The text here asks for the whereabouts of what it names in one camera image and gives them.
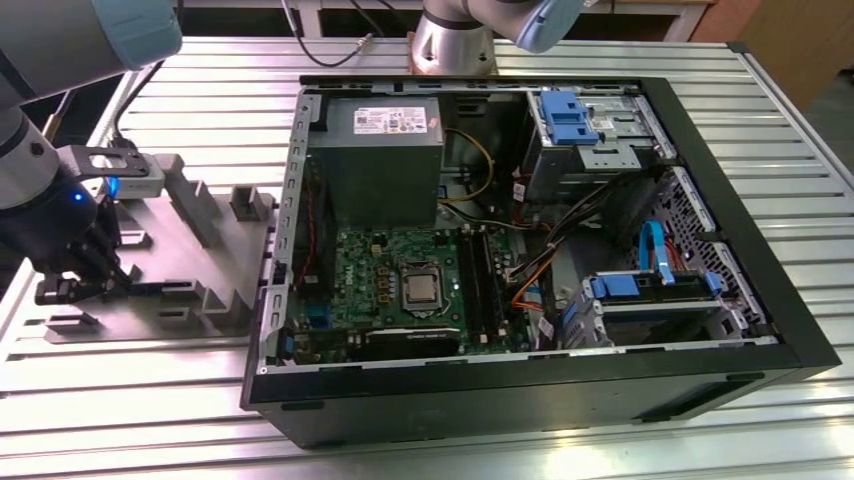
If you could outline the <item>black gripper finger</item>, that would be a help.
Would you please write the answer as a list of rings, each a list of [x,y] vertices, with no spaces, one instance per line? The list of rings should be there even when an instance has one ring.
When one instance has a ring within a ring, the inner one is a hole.
[[[94,220],[74,247],[78,262],[74,272],[89,283],[110,282],[114,286],[128,286],[132,280],[121,269],[116,253],[121,246],[116,201],[110,195],[100,194],[94,203]]]
[[[84,275],[81,278],[65,278],[49,273],[37,283],[33,301],[38,306],[70,305],[94,297],[124,293],[130,285],[132,277],[124,272]]]

